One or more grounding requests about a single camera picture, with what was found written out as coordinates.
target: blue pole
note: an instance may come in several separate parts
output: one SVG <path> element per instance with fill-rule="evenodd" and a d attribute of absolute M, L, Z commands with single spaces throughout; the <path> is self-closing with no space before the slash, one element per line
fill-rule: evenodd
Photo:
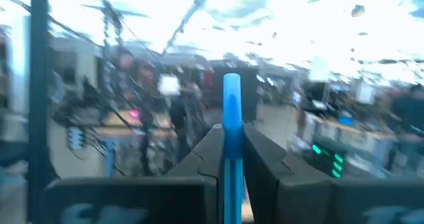
<path fill-rule="evenodd" d="M 224 224 L 241 224 L 243 185 L 243 121 L 238 74 L 224 76 Z"/>

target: pink light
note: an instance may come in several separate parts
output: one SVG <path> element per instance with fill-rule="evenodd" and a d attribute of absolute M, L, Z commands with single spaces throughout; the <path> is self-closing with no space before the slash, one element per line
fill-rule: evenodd
<path fill-rule="evenodd" d="M 140 117 L 140 111 L 138 110 L 130 110 L 130 116 L 134 119 L 138 119 Z"/>

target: black pole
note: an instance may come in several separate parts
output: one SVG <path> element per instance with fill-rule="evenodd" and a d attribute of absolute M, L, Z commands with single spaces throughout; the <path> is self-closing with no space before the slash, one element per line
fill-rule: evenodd
<path fill-rule="evenodd" d="M 48 2 L 31 0 L 30 82 L 28 115 L 27 221 L 40 224 L 39 208 L 46 179 Z"/>

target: wire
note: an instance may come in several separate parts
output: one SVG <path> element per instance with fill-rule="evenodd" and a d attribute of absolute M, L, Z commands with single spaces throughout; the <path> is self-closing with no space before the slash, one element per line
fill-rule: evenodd
<path fill-rule="evenodd" d="M 160 64 L 163 65 L 161 63 L 161 61 L 159 61 L 159 59 L 156 57 L 156 55 L 154 55 L 150 49 L 141 41 L 141 39 L 138 38 L 138 36 L 128 27 L 128 25 L 124 22 L 122 17 L 118 17 L 119 21 L 125 26 L 125 28 L 128 29 L 128 31 L 130 31 L 130 33 L 140 42 L 140 44 L 147 50 L 147 52 Z"/>

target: ceiling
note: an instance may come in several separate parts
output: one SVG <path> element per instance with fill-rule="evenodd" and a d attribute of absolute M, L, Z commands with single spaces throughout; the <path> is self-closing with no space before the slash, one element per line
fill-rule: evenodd
<path fill-rule="evenodd" d="M 16 5 L 1 2 L 9 20 L 19 14 Z M 93 9 L 102 6 L 101 0 L 49 2 L 50 14 L 57 21 L 102 44 L 102 14 Z M 124 40 L 142 41 L 158 54 L 199 54 L 212 60 L 226 53 L 239 58 L 255 53 L 274 64 L 298 64 L 316 56 L 339 64 L 352 56 L 376 61 L 424 55 L 420 42 L 424 40 L 424 0 L 110 2 L 124 14 Z"/>

